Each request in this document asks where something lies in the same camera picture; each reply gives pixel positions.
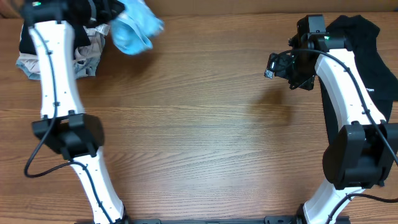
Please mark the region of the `light blue printed t-shirt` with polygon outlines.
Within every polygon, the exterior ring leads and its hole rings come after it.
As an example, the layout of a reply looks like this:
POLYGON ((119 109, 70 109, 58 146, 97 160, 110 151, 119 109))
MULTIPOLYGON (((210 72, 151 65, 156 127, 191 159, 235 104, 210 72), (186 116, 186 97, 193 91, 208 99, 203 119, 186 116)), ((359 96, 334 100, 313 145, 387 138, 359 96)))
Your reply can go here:
POLYGON ((153 49, 151 38, 164 31, 159 19, 143 0, 120 0, 125 9, 110 22, 113 44, 126 55, 153 49))

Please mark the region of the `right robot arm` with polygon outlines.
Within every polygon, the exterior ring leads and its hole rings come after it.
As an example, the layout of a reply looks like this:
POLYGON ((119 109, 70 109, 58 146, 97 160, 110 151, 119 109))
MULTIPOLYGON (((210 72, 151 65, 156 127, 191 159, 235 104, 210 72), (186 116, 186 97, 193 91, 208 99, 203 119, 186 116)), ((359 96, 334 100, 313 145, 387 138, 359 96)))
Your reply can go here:
POLYGON ((313 197, 296 215, 266 217, 266 223, 348 223, 341 215, 347 204, 382 186, 397 163, 397 125, 374 105, 348 39, 327 32, 321 14, 297 22, 289 49, 271 54, 264 74, 286 79, 291 89, 311 90, 319 78, 338 123, 338 134, 323 154, 325 180, 313 197))

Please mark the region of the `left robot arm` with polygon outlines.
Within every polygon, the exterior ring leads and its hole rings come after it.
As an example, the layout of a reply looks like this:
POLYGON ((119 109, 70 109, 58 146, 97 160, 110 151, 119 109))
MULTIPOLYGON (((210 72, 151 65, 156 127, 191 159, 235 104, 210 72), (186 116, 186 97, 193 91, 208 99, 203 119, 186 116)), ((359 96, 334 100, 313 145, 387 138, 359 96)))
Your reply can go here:
POLYGON ((93 211, 93 223, 131 223, 104 161, 104 131, 98 117, 88 115, 80 100, 73 68, 73 25, 97 27, 125 9, 120 1, 26 1, 21 16, 39 58, 42 107, 32 123, 39 143, 24 175, 38 178, 70 166, 77 174, 93 211), (39 174, 29 167, 41 146, 62 155, 65 163, 39 174))

